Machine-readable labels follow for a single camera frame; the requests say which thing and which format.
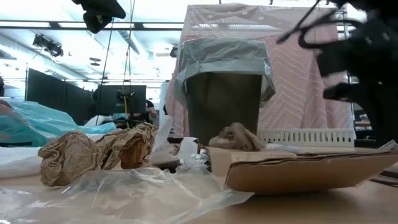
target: cardboard box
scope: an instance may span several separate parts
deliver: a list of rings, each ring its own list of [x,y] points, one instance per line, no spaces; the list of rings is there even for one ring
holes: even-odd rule
[[[212,147],[208,151],[212,172],[228,187],[258,194],[355,187],[398,162],[398,144],[394,141],[379,149],[309,156]]]

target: desk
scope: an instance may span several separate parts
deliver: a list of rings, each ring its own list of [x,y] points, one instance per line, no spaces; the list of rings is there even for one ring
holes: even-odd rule
[[[37,176],[0,180],[2,186],[40,186]],[[396,224],[398,189],[374,182],[326,192],[254,196],[246,203],[216,210],[189,224]]]
[[[371,122],[370,121],[355,121],[355,126],[358,127],[370,127]]]

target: teal fabric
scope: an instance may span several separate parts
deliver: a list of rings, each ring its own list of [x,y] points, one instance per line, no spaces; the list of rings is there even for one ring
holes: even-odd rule
[[[116,130],[114,123],[96,127],[78,126],[68,114],[36,102],[6,100],[12,110],[0,111],[0,142],[32,142],[44,146],[48,138],[59,137],[68,131],[86,134],[105,134]]]
[[[113,119],[117,120],[119,118],[124,118],[124,119],[128,119],[127,115],[125,113],[118,113],[118,114],[113,114]]]

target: trash can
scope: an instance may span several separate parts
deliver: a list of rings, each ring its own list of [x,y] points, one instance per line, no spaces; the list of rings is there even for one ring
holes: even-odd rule
[[[239,38],[183,43],[175,96],[188,109],[189,132],[203,144],[233,122],[257,133],[261,101],[275,94],[266,45]]]

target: ceiling fixture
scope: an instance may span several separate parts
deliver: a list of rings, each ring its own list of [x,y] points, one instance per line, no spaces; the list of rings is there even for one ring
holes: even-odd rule
[[[33,45],[39,48],[44,48],[45,52],[50,53],[53,57],[63,56],[61,44],[56,44],[52,40],[48,40],[43,35],[36,34],[33,40]]]
[[[177,52],[178,52],[178,47],[173,46],[172,51],[170,52],[170,57],[176,58],[177,57]]]
[[[94,58],[94,57],[90,57],[90,60],[92,61],[90,63],[90,65],[92,66],[100,66],[99,62],[101,61],[101,59],[99,58]]]

